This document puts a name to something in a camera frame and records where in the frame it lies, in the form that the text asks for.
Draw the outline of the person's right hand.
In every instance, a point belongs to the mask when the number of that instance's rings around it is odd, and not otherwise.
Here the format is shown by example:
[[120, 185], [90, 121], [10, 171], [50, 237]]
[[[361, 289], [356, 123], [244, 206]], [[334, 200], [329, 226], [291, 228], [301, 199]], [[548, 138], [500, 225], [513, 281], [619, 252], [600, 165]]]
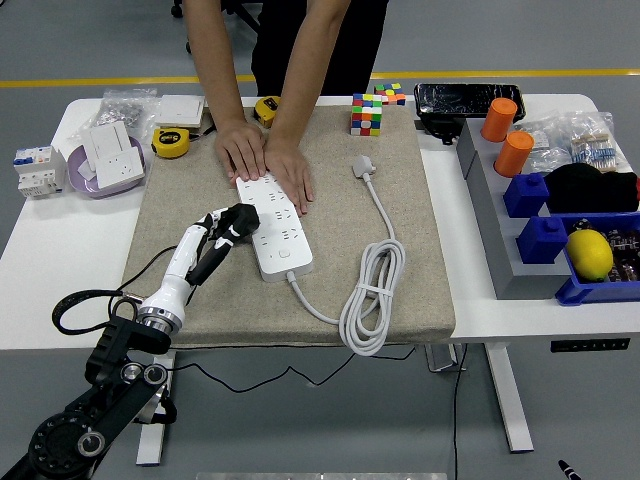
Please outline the person's right hand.
[[217, 127], [216, 155], [229, 181], [257, 180], [266, 173], [265, 138], [261, 130], [246, 120], [230, 120]]

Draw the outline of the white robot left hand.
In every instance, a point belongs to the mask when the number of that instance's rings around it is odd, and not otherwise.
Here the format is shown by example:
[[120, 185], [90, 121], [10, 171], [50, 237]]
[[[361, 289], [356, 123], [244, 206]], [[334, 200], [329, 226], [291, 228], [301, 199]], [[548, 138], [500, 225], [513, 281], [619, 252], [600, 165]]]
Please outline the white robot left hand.
[[234, 245], [252, 234], [260, 221], [256, 208], [238, 203], [206, 214], [187, 228], [159, 290], [145, 299], [137, 321], [168, 333], [178, 332], [187, 301], [222, 263]]

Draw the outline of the person's left hand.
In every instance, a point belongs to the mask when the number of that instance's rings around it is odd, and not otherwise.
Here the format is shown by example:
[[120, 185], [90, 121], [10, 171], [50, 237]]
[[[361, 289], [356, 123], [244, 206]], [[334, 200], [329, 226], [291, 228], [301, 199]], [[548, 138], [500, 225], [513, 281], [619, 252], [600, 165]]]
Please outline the person's left hand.
[[266, 167], [292, 202], [299, 217], [308, 213], [314, 200], [311, 170], [307, 159], [293, 140], [270, 135], [264, 149]]

